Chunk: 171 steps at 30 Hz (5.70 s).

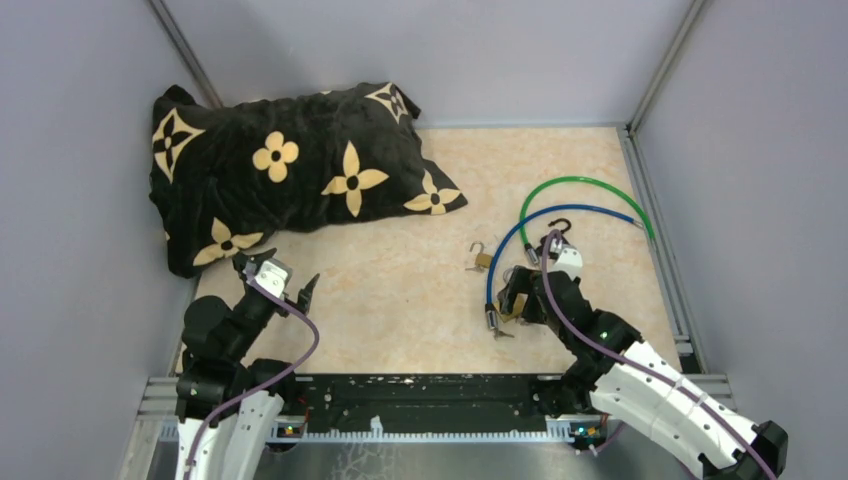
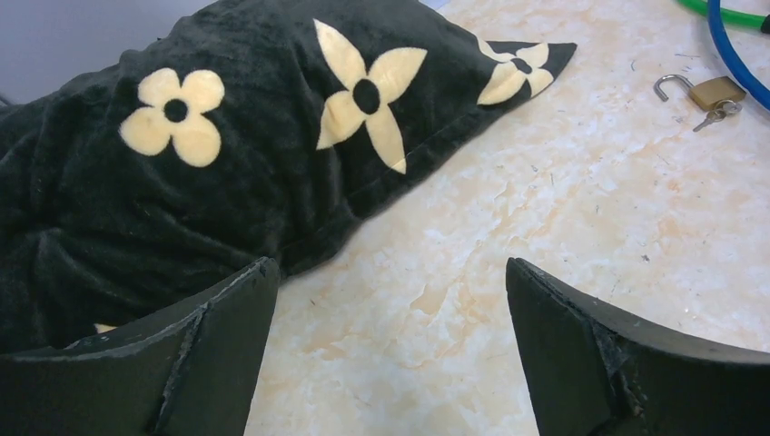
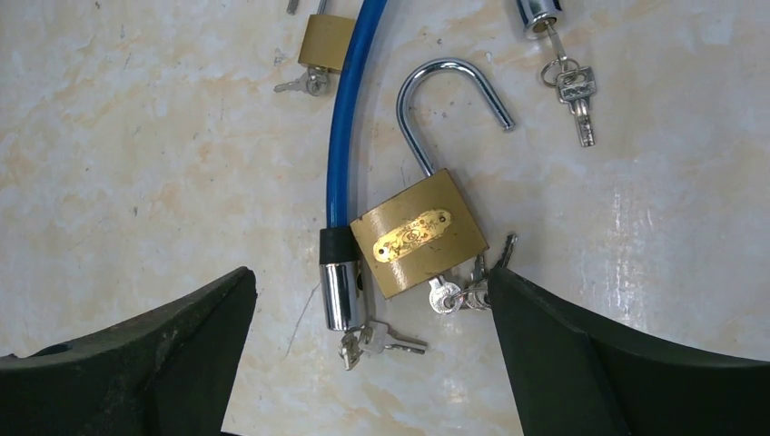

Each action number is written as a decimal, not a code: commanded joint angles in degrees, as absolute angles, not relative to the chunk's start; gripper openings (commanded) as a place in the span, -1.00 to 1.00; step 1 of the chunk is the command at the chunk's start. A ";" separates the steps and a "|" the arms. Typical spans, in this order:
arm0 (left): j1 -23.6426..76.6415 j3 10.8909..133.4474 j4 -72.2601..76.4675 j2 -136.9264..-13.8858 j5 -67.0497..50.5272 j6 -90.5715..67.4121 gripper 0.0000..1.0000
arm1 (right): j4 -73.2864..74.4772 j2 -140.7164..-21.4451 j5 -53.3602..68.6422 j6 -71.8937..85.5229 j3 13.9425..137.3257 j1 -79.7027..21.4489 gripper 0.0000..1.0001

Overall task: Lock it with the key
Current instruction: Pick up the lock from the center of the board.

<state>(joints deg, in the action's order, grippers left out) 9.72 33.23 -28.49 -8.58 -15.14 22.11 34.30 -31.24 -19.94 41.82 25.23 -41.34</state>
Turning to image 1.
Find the large brass padlock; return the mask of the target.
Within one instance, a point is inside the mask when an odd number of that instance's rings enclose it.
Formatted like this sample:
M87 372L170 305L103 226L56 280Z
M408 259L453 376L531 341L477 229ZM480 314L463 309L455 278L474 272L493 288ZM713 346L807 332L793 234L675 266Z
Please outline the large brass padlock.
M523 312L526 304L526 294L516 294L514 298L509 297L505 292L501 292L497 296L496 307L500 316L500 320L504 323L522 322Z

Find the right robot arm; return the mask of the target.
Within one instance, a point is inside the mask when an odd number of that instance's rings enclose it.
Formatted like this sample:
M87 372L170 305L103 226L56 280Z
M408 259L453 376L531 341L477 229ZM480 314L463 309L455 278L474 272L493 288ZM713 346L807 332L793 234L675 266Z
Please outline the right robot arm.
M785 471L784 428L756 423L714 399L622 317L593 307L579 279L517 267L498 294L500 311L513 312L520 297L521 319L547 326L575 358L559 379L533 386L542 413L608 414L697 479L776 479Z

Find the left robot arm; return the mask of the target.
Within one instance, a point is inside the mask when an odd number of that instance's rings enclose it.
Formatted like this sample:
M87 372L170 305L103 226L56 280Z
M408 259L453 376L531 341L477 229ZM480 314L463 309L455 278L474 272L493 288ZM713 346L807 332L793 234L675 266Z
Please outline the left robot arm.
M176 383L178 479L251 479L279 415L287 438L306 431L310 410L297 367L317 349L320 335L308 313L319 281L313 276L291 299L293 276L276 251L238 253L232 265L243 286L234 307L213 295L193 300L184 313L182 371ZM293 316L314 331L311 345L293 362L259 358L243 362L274 316Z

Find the small brass padlock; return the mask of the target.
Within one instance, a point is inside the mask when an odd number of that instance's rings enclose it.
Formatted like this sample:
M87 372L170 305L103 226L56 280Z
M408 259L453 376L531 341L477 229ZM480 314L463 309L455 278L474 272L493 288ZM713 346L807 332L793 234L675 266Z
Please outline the small brass padlock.
M475 257L472 265L465 268L466 271L482 273L491 268L494 256L485 251L483 242L474 241L469 247L469 252L474 253Z

